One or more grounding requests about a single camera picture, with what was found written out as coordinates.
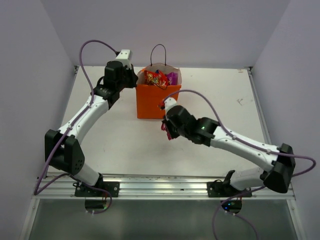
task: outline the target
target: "purple wrapper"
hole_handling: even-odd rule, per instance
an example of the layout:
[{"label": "purple wrapper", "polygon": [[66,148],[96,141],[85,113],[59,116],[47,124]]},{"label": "purple wrapper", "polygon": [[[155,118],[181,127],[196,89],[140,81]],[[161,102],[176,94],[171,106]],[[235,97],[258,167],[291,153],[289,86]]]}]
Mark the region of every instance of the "purple wrapper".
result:
[{"label": "purple wrapper", "polygon": [[165,75],[168,79],[169,85],[178,85],[178,73],[170,72],[169,74]]}]

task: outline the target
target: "white tabletop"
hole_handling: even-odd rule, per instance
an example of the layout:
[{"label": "white tabletop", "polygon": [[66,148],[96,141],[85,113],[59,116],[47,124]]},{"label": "white tabletop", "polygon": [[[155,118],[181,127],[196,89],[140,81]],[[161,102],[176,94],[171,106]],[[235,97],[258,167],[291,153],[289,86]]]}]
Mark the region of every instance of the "white tabletop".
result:
[{"label": "white tabletop", "polygon": [[[103,66],[85,67],[92,84],[104,75]],[[135,67],[135,73],[141,67]],[[248,72],[245,69],[180,68],[182,88],[204,94],[229,129],[263,142]],[[83,106],[90,94],[79,69],[63,124]],[[182,92],[178,103],[196,118],[215,119],[199,96]],[[137,119],[136,90],[124,89],[120,99],[87,133],[81,144],[85,162],[102,174],[213,176],[245,170],[254,164],[224,150],[196,145],[183,137],[169,141],[161,120]],[[58,172],[50,167],[49,172]]]}]

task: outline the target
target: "wire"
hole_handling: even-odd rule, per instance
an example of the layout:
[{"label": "wire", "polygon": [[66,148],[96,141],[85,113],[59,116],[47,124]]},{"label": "wire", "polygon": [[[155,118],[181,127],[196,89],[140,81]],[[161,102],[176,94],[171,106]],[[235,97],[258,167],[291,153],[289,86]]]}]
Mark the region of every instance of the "wire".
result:
[{"label": "wire", "polygon": [[55,154],[55,152],[57,151],[57,149],[60,147],[61,143],[63,142],[63,140],[65,139],[65,137],[67,136],[67,134],[69,133],[69,131],[72,129],[72,127],[75,125],[75,123],[79,120],[79,118],[81,118],[81,116],[90,108],[90,106],[92,105],[92,103],[94,102],[95,100],[95,93],[94,93],[94,87],[89,79],[89,76],[85,70],[85,67],[84,67],[84,63],[82,61],[82,52],[83,52],[83,49],[84,47],[89,44],[89,43],[100,43],[100,44],[103,44],[105,46],[107,46],[108,48],[110,48],[114,53],[115,55],[117,55],[119,52],[117,52],[115,49],[113,49],[109,44],[103,42],[103,41],[100,41],[100,40],[89,40],[89,41],[86,41],[80,48],[80,51],[79,51],[79,62],[80,62],[80,66],[81,66],[81,69],[83,71],[83,74],[89,84],[89,87],[90,87],[90,90],[91,90],[91,100],[90,100],[90,103],[89,105],[87,105],[75,118],[74,120],[71,122],[70,124],[70,127],[68,127],[65,131],[65,133],[61,136],[61,138],[58,140],[58,142],[56,143],[56,145],[53,147],[52,151],[50,152],[44,166],[43,166],[43,169],[42,169],[42,172],[38,178],[38,181],[36,182],[36,185],[35,185],[35,189],[34,189],[34,192],[33,194],[36,196],[38,195],[39,193],[41,193],[46,187],[48,187],[50,184],[52,184],[55,180],[63,177],[63,176],[66,176],[68,175],[68,173],[63,173],[59,176],[57,176],[56,178],[54,178],[52,181],[48,182],[46,185],[44,185],[43,187],[40,187],[40,184],[42,182],[42,179],[43,177],[45,176],[48,168],[49,168],[49,164]]},{"label": "wire", "polygon": [[302,175],[302,174],[305,174],[307,172],[310,172],[312,169],[315,168],[317,162],[316,160],[314,160],[312,157],[309,157],[309,156],[302,156],[302,155],[295,155],[295,154],[288,154],[288,153],[282,153],[282,152],[276,152],[276,151],[269,151],[268,149],[264,149],[262,147],[259,147],[259,146],[256,146],[254,144],[251,144],[250,142],[247,142],[245,140],[242,140],[238,137],[236,137],[235,135],[233,135],[226,127],[225,125],[222,123],[216,109],[214,108],[214,106],[212,105],[212,103],[203,95],[201,94],[200,92],[197,92],[197,91],[194,91],[194,90],[189,90],[189,89],[183,89],[183,90],[179,90],[179,91],[175,91],[173,93],[170,93],[164,100],[166,100],[167,98],[171,97],[172,95],[175,95],[177,93],[182,93],[182,92],[189,92],[189,93],[194,93],[194,94],[197,94],[199,95],[200,97],[202,97],[207,103],[208,105],[210,106],[210,108],[212,109],[217,121],[219,122],[221,128],[225,131],[226,134],[228,134],[230,137],[232,137],[233,139],[237,140],[238,142],[244,144],[244,145],[247,145],[253,149],[256,149],[256,150],[259,150],[259,151],[262,151],[262,152],[265,152],[265,153],[268,153],[268,154],[274,154],[274,155],[278,155],[278,156],[284,156],[284,157],[289,157],[289,158],[296,158],[296,159],[307,159],[307,160],[310,160],[312,161],[312,165],[311,167],[307,168],[306,170],[303,170],[301,172],[298,172],[296,174],[293,174],[292,176],[293,177],[296,177],[296,176],[299,176],[299,175]]},{"label": "wire", "polygon": [[[259,151],[263,151],[265,153],[269,153],[269,154],[274,154],[274,155],[278,155],[278,156],[284,156],[284,157],[289,157],[289,158],[297,158],[297,159],[306,159],[306,160],[310,160],[312,162],[312,165],[311,167],[307,168],[306,170],[303,170],[303,171],[300,171],[298,173],[295,173],[292,175],[292,177],[296,177],[296,176],[299,176],[299,175],[302,175],[302,174],[305,174],[307,172],[310,172],[312,169],[315,168],[317,162],[316,160],[314,160],[312,157],[309,157],[309,156],[302,156],[302,155],[295,155],[295,154],[288,154],[288,153],[282,153],[282,152],[275,152],[275,151],[269,151],[268,149],[264,149],[262,147],[259,147],[259,146],[256,146],[254,144],[251,144],[245,140],[242,140],[236,136],[234,136],[225,126],[224,124],[222,123],[216,109],[214,108],[214,106],[212,105],[212,103],[203,95],[201,94],[200,92],[197,92],[195,90],[189,90],[189,89],[182,89],[182,90],[178,90],[178,91],[175,91],[171,94],[169,94],[163,101],[165,101],[166,99],[168,99],[169,97],[171,97],[172,95],[175,95],[177,93],[181,93],[181,92],[189,92],[189,93],[194,93],[196,95],[199,95],[200,97],[202,97],[207,103],[208,105],[210,106],[210,108],[212,109],[217,121],[219,122],[221,128],[225,131],[226,134],[228,134],[229,136],[231,136],[233,139],[237,140],[238,142],[244,144],[244,145],[247,145],[253,149],[257,149]],[[243,197],[245,194],[247,193],[253,193],[253,192],[256,192],[256,191],[259,191],[261,189],[264,189],[265,186],[262,186],[262,187],[259,187],[259,188],[256,188],[256,189],[253,189],[253,190],[250,190],[250,191],[245,191],[245,192],[242,192],[242,193],[239,193],[237,195],[234,195],[234,196],[231,196],[229,198],[227,198],[226,200],[222,201],[221,204],[215,209],[214,211],[214,214],[213,214],[213,217],[212,217],[212,230],[213,230],[213,235],[215,237],[216,240],[218,240],[218,236],[217,236],[217,233],[216,233],[216,227],[215,227],[215,219],[217,217],[217,214],[218,214],[218,211],[219,209],[221,208],[221,206],[226,203],[227,201],[230,201],[231,199],[233,198],[237,198],[237,197]],[[259,239],[259,235],[258,235],[258,232],[255,228],[255,226],[249,221],[247,220],[246,218],[244,218],[243,216],[241,215],[238,215],[236,214],[235,216],[237,216],[238,218],[244,220],[246,223],[248,223],[252,229],[254,230],[254,233],[255,233],[255,236],[257,239]]]},{"label": "wire", "polygon": [[[69,176],[70,176],[70,178],[72,178],[73,180],[75,180],[75,181],[77,181],[77,182],[80,182],[80,181],[79,181],[78,179],[76,179],[74,176],[72,176],[72,175],[70,175],[70,174],[69,174]],[[94,190],[94,191],[100,191],[100,192],[105,193],[105,194],[108,195],[109,198],[110,198],[110,202],[109,202],[108,206],[106,206],[103,210],[99,210],[99,211],[94,211],[94,210],[92,210],[92,211],[88,211],[89,213],[94,214],[94,215],[96,215],[96,214],[102,214],[102,213],[104,213],[105,211],[107,211],[107,210],[111,207],[111,204],[112,204],[112,196],[111,196],[111,193],[110,193],[110,192],[108,192],[107,190],[102,189],[102,188],[97,188],[97,187],[94,187],[94,186],[90,186],[90,185],[86,184],[85,182],[81,182],[81,183],[82,183],[83,185],[85,185],[87,188],[90,188],[90,189],[92,189],[92,190]]]},{"label": "wire", "polygon": [[104,79],[104,77],[105,77],[105,76],[100,77],[99,80],[98,80],[98,82],[97,82],[96,84],[97,84],[97,85],[100,85],[100,84],[101,84],[101,81],[102,81],[102,79]]}]

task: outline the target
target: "white wall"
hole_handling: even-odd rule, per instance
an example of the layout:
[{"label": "white wall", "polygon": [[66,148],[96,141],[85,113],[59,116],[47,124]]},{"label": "white wall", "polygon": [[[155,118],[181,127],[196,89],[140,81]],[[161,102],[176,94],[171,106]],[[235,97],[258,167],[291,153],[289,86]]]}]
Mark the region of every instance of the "white wall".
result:
[{"label": "white wall", "polygon": [[[273,143],[320,159],[320,1],[291,0],[253,68]],[[297,170],[310,166],[296,159]],[[320,169],[293,180],[308,240],[320,236]]]},{"label": "white wall", "polygon": [[39,0],[0,1],[0,239],[20,235],[74,68]]},{"label": "white wall", "polygon": [[[254,65],[290,0],[41,1],[75,65],[81,44],[99,39],[131,49],[135,66],[147,65],[162,43],[175,66],[238,68]],[[162,51],[154,51],[155,62]],[[91,44],[83,58],[103,66],[114,55]]]}]

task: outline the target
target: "metal frame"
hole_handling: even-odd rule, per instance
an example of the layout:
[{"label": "metal frame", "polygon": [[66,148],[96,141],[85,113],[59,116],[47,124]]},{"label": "metal frame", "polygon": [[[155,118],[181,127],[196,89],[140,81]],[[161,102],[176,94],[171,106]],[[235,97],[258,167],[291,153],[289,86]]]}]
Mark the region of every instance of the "metal frame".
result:
[{"label": "metal frame", "polygon": [[[42,184],[49,182],[54,176],[47,177]],[[213,182],[220,177],[176,177],[176,176],[132,176],[104,175],[105,182],[120,182],[119,200],[223,200],[225,198],[209,198],[207,182]],[[47,187],[35,199],[70,199],[74,198],[75,181],[63,177]],[[247,200],[294,200],[292,188],[285,194],[271,191],[267,188],[257,191]]]},{"label": "metal frame", "polygon": [[[266,121],[261,109],[257,91],[254,85],[252,73],[247,69],[252,92],[258,111],[264,141],[271,144],[271,139],[267,129]],[[58,173],[48,172],[47,178],[42,181],[42,186],[54,178]],[[224,198],[209,198],[207,192],[207,182],[224,177],[199,177],[199,176],[150,176],[150,175],[110,175],[104,174],[103,180],[107,182],[120,182],[119,200],[223,200]],[[30,236],[38,206],[41,199],[75,199],[74,183],[69,177],[62,177],[47,187],[41,194],[33,196],[27,216],[22,228],[20,240],[27,240]],[[302,227],[300,217],[297,213],[296,200],[292,185],[287,193],[277,193],[264,188],[253,194],[246,200],[287,200],[290,216],[299,240],[306,239],[306,233]]]},{"label": "metal frame", "polygon": [[32,198],[24,220],[19,240],[28,240],[37,215],[40,199]]}]

